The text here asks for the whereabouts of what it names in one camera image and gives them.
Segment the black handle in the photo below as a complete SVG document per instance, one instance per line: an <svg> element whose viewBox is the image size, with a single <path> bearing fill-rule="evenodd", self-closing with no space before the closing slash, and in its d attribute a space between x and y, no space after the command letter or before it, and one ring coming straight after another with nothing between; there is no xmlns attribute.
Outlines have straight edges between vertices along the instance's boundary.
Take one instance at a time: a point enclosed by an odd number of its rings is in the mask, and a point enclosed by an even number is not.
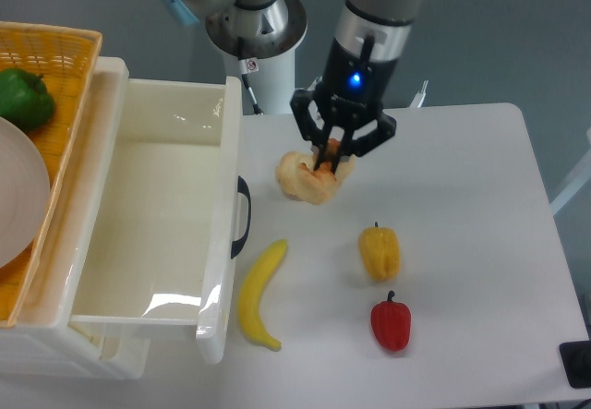
<svg viewBox="0 0 591 409"><path fill-rule="evenodd" d="M242 252L244 244L248 240L248 232L250 232L252 200L250 199L250 190L248 189L247 182L240 175L238 176L238 193L244 195L248 200L247 229L246 231L244 231L244 235L232 242L232 249L230 250L230 259L234 259L240 252Z"/></svg>

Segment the yellow bell pepper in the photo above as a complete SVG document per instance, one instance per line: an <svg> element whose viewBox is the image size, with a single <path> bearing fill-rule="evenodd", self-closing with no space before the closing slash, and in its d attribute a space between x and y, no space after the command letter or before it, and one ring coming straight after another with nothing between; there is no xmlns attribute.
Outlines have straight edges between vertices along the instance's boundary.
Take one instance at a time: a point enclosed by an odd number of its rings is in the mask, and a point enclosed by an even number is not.
<svg viewBox="0 0 591 409"><path fill-rule="evenodd" d="M393 229L375 227L365 229L359 236L359 252L369 276L376 282L395 277L400 270L400 248Z"/></svg>

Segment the red bell pepper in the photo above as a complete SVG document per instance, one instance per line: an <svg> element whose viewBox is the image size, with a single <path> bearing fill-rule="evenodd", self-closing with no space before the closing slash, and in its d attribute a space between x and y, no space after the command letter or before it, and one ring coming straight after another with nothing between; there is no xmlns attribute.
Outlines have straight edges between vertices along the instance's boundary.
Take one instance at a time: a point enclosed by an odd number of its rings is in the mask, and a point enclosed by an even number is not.
<svg viewBox="0 0 591 409"><path fill-rule="evenodd" d="M389 351L402 351L410 339L410 310L404 303L392 301L394 291L388 293L388 300L371 309L371 329L378 343Z"/></svg>

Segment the woven basket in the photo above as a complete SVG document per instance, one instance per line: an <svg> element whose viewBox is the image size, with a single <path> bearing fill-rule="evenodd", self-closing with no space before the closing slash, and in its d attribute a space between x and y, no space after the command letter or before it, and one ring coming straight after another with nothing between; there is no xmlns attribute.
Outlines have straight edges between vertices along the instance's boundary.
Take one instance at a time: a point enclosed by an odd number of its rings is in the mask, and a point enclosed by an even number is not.
<svg viewBox="0 0 591 409"><path fill-rule="evenodd" d="M0 70L20 67L42 74L55 100L49 124L28 134L47 166L51 193L35 239L0 268L0 328L16 324L39 266L102 41L102 35L91 30L0 22Z"/></svg>

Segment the yellow banana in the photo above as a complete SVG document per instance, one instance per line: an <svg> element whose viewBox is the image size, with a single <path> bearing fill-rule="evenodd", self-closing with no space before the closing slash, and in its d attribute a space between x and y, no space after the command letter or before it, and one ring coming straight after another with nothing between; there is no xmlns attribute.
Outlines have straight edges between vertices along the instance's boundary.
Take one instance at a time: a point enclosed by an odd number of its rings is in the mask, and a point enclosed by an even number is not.
<svg viewBox="0 0 591 409"><path fill-rule="evenodd" d="M238 296L238 322L242 332L255 344L273 351L281 349L281 342L269 335L260 319L259 303L265 286L281 264L287 252L287 240L277 240L268 246L248 271Z"/></svg>

